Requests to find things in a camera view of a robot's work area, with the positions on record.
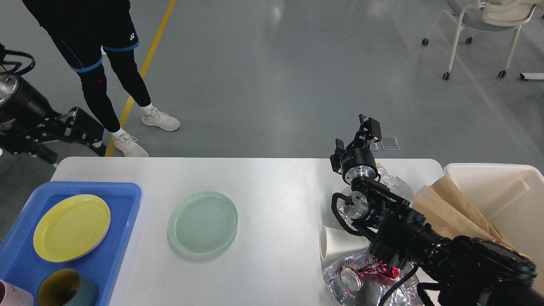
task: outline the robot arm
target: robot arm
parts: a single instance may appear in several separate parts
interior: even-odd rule
[[[6,55],[24,56],[31,63],[17,70],[20,62],[4,60]],[[37,155],[48,163],[57,162],[57,154],[43,144],[54,140],[87,145],[99,156],[104,156],[102,144],[104,128],[78,107],[68,114],[55,112],[47,99],[21,75],[34,67],[34,58],[26,53],[6,50],[0,45],[0,63],[15,65],[0,73],[0,146],[18,155]]]
[[[381,139],[379,122],[363,115],[360,122],[354,141],[344,148],[337,139],[330,158],[333,171],[341,174],[352,190],[349,197],[340,193],[332,196],[331,208],[343,228],[368,238],[369,252],[389,266],[403,268],[411,262],[436,280],[436,284],[418,287],[426,305],[432,303],[425,290],[440,291],[441,305],[483,306],[504,303],[505,292],[527,291],[532,286],[536,266],[527,257],[480,238],[458,236],[451,240],[439,235],[425,223],[423,214],[380,183],[370,151],[372,142]],[[356,231],[340,216],[339,199]]]

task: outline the yellow plate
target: yellow plate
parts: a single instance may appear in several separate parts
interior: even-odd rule
[[[34,231],[34,249],[43,259],[65,262],[96,248],[109,228],[109,207],[92,194],[69,197],[53,206]]]

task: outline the teal cup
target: teal cup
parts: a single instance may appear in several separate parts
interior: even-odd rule
[[[39,306],[95,306],[98,287],[74,269],[60,269],[45,278],[36,297]]]

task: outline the trash bin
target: trash bin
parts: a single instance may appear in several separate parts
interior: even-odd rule
[[[544,295],[544,176],[533,166],[451,163],[444,167],[470,202],[529,256],[538,276],[533,288]]]

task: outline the cup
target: cup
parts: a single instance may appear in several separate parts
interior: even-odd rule
[[[34,297],[26,290],[0,279],[0,306],[33,306]]]
[[[321,260],[326,261],[361,252],[368,248],[370,242],[365,237],[352,235],[345,230],[323,226],[319,244]]]
[[[95,306],[98,287],[74,269],[51,273],[38,289],[39,306]]]

